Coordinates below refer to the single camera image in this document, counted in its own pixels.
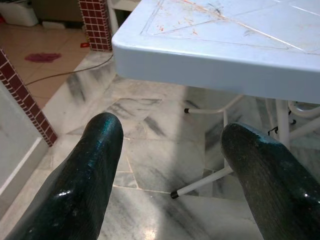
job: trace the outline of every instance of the white container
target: white container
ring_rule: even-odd
[[[28,0],[0,2],[0,14],[7,24],[31,27],[38,23],[34,9]]]

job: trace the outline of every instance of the marble floor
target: marble floor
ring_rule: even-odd
[[[77,69],[102,63],[109,53],[91,52]],[[44,107],[59,139],[0,221],[8,234],[46,179],[79,141],[86,123],[111,112],[124,142],[99,240],[262,240],[237,177],[230,174],[176,200],[170,192],[223,167],[221,115],[185,114],[184,108],[219,108],[235,95],[168,83],[122,78],[114,62],[71,75]],[[275,106],[244,97],[229,111],[264,132]],[[306,120],[297,118],[297,125]],[[317,132],[292,141],[292,152],[320,181]]]

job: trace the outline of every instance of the red brick tile column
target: red brick tile column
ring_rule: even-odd
[[[78,3],[91,50],[112,51],[111,29],[106,0],[79,0]]]
[[[15,68],[9,62],[2,48],[0,48],[0,81],[29,117],[46,143],[51,147],[57,140],[57,135],[22,82]]]

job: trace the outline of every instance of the table leg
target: table leg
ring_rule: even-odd
[[[279,141],[289,149],[290,144],[288,101],[276,99],[275,106],[278,121]]]

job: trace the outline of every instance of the black electrical cable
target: black electrical cable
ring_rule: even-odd
[[[59,74],[56,74],[56,75],[46,76],[46,77],[43,77],[43,78],[40,78],[40,79],[31,81],[31,82],[27,83],[26,86],[31,85],[31,84],[34,84],[34,83],[37,83],[37,82],[40,82],[40,81],[45,80],[45,79],[50,79],[50,78],[54,78],[54,77],[58,77],[58,76],[62,76],[62,75],[79,73],[79,72],[87,71],[87,70],[90,70],[90,69],[98,68],[98,67],[106,64],[107,62],[109,62],[109,61],[112,59],[113,56],[114,56],[114,55],[112,54],[111,57],[109,57],[108,60],[104,61],[103,63],[100,63],[100,64],[97,65],[97,66],[92,66],[92,67],[88,67],[88,68],[81,69],[81,70],[77,70],[77,71],[69,71],[69,72],[59,73]]]

